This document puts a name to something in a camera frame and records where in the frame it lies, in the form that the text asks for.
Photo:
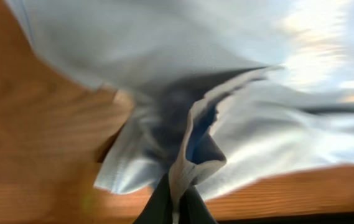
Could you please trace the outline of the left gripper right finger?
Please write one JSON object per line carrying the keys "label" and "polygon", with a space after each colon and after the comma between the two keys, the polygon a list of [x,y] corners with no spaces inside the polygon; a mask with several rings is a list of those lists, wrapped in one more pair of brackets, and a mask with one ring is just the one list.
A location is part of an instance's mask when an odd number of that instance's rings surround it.
{"label": "left gripper right finger", "polygon": [[179,212],[179,224],[217,224],[194,186],[181,197]]}

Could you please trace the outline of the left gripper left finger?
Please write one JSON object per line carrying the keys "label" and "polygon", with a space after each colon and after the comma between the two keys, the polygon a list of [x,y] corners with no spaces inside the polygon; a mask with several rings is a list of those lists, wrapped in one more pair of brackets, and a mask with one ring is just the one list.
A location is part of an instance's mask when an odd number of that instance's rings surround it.
{"label": "left gripper left finger", "polygon": [[173,224],[169,175],[164,174],[133,224]]}

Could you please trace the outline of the light blue t-shirt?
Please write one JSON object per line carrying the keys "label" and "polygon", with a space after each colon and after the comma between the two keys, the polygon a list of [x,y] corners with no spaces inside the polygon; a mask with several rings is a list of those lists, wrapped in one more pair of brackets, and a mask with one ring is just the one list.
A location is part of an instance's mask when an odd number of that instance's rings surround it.
{"label": "light blue t-shirt", "polygon": [[95,186],[208,200],[354,164],[354,1],[8,1],[36,55],[135,109]]}

